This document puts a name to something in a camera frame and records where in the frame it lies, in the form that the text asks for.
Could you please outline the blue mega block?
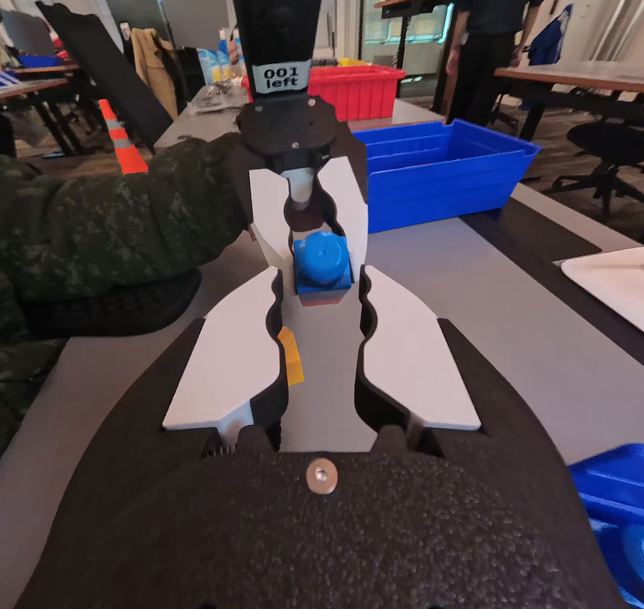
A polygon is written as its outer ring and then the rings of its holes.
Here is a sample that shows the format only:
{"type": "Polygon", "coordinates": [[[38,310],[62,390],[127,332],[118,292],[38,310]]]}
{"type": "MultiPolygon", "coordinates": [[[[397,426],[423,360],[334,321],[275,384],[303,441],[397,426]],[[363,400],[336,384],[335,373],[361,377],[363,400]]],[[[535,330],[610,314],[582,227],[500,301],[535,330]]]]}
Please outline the blue mega block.
{"type": "Polygon", "coordinates": [[[294,240],[295,285],[300,297],[347,292],[352,286],[348,244],[344,236],[313,232],[294,240]]]}

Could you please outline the orange traffic cone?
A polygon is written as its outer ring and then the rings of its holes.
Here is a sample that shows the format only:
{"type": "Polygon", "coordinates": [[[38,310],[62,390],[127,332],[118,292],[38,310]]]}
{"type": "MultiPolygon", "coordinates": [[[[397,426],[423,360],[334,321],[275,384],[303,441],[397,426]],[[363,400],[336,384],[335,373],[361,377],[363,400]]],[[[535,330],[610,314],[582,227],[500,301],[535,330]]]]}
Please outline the orange traffic cone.
{"type": "Polygon", "coordinates": [[[148,165],[130,141],[126,130],[117,120],[117,116],[109,102],[106,99],[100,99],[99,107],[122,173],[146,173],[148,165]]]}

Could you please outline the blue plastic bin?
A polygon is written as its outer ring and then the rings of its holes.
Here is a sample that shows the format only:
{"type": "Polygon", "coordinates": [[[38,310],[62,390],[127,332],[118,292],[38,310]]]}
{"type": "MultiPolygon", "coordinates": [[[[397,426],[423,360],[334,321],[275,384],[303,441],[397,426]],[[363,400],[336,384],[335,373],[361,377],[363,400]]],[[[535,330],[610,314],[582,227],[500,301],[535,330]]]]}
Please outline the blue plastic bin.
{"type": "Polygon", "coordinates": [[[569,466],[600,550],[624,600],[643,607],[643,444],[569,466]]]}
{"type": "Polygon", "coordinates": [[[370,234],[501,209],[542,149],[458,119],[353,134],[366,145],[370,234]]]}

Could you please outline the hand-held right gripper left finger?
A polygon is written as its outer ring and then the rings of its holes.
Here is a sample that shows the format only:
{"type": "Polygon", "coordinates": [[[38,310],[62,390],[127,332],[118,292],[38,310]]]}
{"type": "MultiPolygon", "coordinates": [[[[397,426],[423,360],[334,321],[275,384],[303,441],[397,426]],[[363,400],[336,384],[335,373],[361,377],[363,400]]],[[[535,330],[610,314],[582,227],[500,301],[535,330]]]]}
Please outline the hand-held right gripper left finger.
{"type": "Polygon", "coordinates": [[[281,445],[288,407],[283,275],[269,267],[228,294],[204,319],[165,413],[164,430],[215,428],[223,445],[242,428],[263,428],[281,445]]]}

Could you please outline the black office chair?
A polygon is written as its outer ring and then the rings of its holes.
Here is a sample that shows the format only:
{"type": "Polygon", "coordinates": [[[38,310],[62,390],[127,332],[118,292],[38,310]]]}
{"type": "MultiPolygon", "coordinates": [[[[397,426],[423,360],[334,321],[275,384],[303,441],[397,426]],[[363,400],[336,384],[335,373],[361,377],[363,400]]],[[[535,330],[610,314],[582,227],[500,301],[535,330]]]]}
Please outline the black office chair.
{"type": "Polygon", "coordinates": [[[588,122],[568,131],[568,141],[580,152],[597,157],[600,164],[589,175],[561,175],[544,195],[593,189],[593,199],[601,201],[601,221],[610,217],[613,197],[628,197],[643,203],[642,191],[618,177],[624,167],[643,164],[643,132],[626,124],[588,122]]]}

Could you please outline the wooden standing desk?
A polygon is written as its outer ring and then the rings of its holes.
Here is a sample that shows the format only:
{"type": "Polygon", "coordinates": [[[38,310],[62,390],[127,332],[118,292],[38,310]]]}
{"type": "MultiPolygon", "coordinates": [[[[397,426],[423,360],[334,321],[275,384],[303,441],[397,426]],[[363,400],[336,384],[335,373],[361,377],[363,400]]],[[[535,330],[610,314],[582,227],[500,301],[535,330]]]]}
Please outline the wooden standing desk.
{"type": "Polygon", "coordinates": [[[446,77],[446,64],[451,49],[453,35],[455,32],[457,0],[381,0],[374,4],[373,8],[381,13],[381,19],[401,19],[400,37],[397,52],[394,58],[395,66],[403,68],[404,57],[407,46],[408,29],[412,18],[425,14],[431,14],[438,7],[445,7],[446,14],[442,32],[438,42],[442,44],[442,54],[437,66],[438,78],[446,77]]]}

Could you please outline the blue jacket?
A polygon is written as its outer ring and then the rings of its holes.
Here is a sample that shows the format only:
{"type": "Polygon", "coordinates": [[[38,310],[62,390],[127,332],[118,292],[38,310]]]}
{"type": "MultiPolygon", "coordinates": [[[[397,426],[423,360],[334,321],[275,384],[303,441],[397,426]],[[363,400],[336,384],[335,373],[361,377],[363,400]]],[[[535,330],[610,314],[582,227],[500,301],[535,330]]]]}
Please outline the blue jacket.
{"type": "Polygon", "coordinates": [[[566,5],[559,15],[535,36],[527,50],[529,66],[554,65],[559,61],[573,9],[573,3],[566,5]]]}

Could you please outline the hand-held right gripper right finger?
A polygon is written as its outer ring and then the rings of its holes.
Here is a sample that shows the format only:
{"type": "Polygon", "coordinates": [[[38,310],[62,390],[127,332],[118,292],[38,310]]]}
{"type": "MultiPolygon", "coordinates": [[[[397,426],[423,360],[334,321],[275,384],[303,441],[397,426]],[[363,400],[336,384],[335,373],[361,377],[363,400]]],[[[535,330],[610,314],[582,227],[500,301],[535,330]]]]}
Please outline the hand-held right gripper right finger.
{"type": "Polygon", "coordinates": [[[482,423],[438,316],[371,265],[361,267],[359,302],[360,419],[376,433],[393,425],[413,440],[427,428],[479,431],[482,423]]]}

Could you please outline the blue white carton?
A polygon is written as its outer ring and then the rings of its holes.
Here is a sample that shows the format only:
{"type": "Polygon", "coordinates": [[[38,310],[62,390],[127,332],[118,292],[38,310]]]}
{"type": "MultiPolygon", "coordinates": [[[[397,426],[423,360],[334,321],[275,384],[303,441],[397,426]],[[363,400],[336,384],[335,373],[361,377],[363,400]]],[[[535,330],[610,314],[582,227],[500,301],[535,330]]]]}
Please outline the blue white carton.
{"type": "Polygon", "coordinates": [[[246,62],[237,47],[224,54],[222,50],[197,49],[198,61],[206,85],[220,82],[240,84],[246,74],[246,62]]]}

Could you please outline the orange mega block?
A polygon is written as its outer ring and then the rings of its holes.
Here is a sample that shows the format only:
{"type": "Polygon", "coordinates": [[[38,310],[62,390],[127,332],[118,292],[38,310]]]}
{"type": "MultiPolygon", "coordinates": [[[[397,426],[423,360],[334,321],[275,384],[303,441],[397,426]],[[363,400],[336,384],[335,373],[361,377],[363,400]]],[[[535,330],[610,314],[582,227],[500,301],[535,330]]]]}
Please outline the orange mega block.
{"type": "Polygon", "coordinates": [[[302,359],[294,333],[289,328],[283,326],[278,339],[284,348],[286,377],[288,386],[291,388],[304,382],[302,359]]]}

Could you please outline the person's left forearm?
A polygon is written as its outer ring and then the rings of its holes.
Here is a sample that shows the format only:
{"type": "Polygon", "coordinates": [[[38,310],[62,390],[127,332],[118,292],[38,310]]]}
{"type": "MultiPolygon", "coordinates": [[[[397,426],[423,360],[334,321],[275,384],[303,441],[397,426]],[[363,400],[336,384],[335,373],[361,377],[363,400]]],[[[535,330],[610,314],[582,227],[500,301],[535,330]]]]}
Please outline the person's left forearm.
{"type": "Polygon", "coordinates": [[[227,174],[238,142],[188,139],[147,172],[75,179],[1,156],[1,305],[98,297],[215,260],[247,226],[227,174]]]}

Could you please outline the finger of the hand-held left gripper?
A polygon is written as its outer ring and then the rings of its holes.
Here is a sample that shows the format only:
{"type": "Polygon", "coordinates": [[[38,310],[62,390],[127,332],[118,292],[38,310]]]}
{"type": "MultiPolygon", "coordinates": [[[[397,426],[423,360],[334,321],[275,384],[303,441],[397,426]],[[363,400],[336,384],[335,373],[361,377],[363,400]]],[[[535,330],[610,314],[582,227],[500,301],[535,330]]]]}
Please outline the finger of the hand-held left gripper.
{"type": "Polygon", "coordinates": [[[290,198],[286,178],[266,168],[250,170],[251,229],[271,266],[280,270],[294,269],[292,229],[285,208],[290,198]]]}
{"type": "Polygon", "coordinates": [[[318,171],[325,222],[345,238],[353,278],[359,278],[368,246],[368,205],[348,157],[334,157],[318,171]]]}

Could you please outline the red mega block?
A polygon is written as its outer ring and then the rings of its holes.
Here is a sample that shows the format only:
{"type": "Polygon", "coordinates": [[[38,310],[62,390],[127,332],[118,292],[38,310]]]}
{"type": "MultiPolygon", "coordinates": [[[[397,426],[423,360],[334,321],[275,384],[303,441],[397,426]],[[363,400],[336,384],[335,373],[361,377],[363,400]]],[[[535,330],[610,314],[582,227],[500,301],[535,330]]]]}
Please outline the red mega block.
{"type": "Polygon", "coordinates": [[[303,307],[329,306],[341,303],[347,290],[316,291],[298,294],[303,307]]]}

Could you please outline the black leaning panel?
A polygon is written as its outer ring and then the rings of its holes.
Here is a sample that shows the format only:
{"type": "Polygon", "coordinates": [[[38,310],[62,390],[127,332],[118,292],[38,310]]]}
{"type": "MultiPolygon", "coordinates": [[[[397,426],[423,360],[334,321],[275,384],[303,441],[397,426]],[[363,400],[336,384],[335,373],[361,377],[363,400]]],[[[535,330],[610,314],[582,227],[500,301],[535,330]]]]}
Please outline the black leaning panel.
{"type": "Polygon", "coordinates": [[[36,1],[36,7],[58,33],[72,59],[95,82],[99,97],[108,100],[149,152],[155,154],[155,143],[173,120],[99,17],[77,14],[61,3],[46,5],[36,1]]]}

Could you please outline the wooden office table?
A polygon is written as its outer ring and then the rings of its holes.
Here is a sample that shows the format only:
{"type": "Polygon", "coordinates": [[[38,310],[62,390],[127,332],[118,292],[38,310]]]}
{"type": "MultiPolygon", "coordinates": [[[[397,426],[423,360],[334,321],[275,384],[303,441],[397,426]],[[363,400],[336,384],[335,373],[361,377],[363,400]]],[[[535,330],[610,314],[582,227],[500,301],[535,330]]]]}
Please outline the wooden office table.
{"type": "Polygon", "coordinates": [[[60,157],[73,157],[85,152],[84,146],[69,125],[55,100],[57,90],[68,85],[63,78],[21,81],[13,70],[1,69],[1,115],[9,120],[12,127],[20,121],[15,134],[44,137],[48,133],[59,151],[60,157]]]}
{"type": "Polygon", "coordinates": [[[548,106],[593,115],[643,121],[643,104],[622,93],[643,94],[643,67],[615,61],[505,67],[495,77],[510,80],[507,94],[530,104],[519,138],[532,141],[548,106]]]}

